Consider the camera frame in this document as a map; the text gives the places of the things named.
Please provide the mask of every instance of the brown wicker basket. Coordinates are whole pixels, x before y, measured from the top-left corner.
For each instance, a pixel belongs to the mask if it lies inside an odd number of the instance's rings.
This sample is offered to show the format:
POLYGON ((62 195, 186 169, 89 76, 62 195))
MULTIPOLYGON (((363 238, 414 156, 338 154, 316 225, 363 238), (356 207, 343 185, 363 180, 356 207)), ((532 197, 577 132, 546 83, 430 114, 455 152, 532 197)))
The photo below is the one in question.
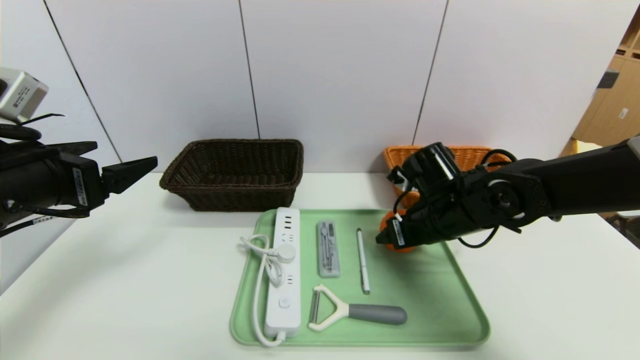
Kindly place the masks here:
POLYGON ((297 140, 200 140, 171 162, 160 187, 196 211, 266 211, 291 205, 302 165, 297 140))
MULTIPOLYGON (((423 148, 422 146, 390 146, 384 151, 385 161, 389 170, 396 166, 402 166, 404 161, 411 156, 414 152, 423 148)), ((468 171, 480 164, 484 155, 491 150, 490 147, 482 146, 448 146, 456 157, 456 164, 462 171, 468 171)), ((505 155, 493 154, 489 158, 491 162, 494 161, 509 161, 505 155)), ((400 196, 402 190, 394 185, 396 194, 400 196)), ((402 205, 405 209, 412 207, 420 199, 418 192, 410 192, 402 199, 402 205)))

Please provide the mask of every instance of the gray handle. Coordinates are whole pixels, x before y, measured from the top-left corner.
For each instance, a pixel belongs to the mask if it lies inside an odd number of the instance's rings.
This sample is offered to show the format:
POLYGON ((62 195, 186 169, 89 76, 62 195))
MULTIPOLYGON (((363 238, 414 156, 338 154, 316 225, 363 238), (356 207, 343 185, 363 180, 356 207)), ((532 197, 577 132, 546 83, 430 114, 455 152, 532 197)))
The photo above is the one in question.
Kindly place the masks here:
POLYGON ((406 322, 406 311, 399 306, 350 304, 349 317, 368 322, 401 325, 406 322))

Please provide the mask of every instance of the power strip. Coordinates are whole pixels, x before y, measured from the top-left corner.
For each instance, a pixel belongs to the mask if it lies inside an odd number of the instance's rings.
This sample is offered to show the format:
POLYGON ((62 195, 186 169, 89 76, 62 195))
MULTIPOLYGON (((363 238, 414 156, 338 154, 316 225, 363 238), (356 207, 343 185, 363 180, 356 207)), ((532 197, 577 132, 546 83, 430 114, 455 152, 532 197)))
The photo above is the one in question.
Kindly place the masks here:
POLYGON ((276 336, 284 331, 287 337, 298 334, 302 323, 300 299, 300 210, 278 208, 273 248, 289 244, 296 249, 296 257, 288 264, 282 264, 286 279, 280 287, 269 282, 267 297, 267 315, 264 321, 264 334, 276 336))

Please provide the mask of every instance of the peeler blade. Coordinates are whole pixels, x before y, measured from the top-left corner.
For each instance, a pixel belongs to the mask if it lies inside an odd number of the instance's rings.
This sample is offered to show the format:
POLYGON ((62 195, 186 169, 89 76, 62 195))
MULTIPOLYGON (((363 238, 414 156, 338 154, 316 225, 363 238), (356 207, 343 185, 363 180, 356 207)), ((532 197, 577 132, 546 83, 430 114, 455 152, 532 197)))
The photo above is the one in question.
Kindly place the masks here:
POLYGON ((320 305, 320 291, 314 290, 314 297, 311 300, 311 315, 309 316, 309 323, 317 323, 319 305, 320 305))

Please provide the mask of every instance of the white pen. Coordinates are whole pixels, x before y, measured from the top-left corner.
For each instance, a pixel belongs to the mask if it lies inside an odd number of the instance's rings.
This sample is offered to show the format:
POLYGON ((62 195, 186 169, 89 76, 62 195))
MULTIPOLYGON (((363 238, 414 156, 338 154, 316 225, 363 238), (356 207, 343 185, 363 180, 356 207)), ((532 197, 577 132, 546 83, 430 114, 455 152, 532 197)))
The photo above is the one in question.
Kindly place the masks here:
POLYGON ((362 282, 362 292, 368 295, 371 290, 369 289, 369 274, 367 273, 367 260, 364 258, 364 244, 362 242, 362 230, 358 228, 356 232, 358 235, 358 253, 360 254, 360 280, 362 282))

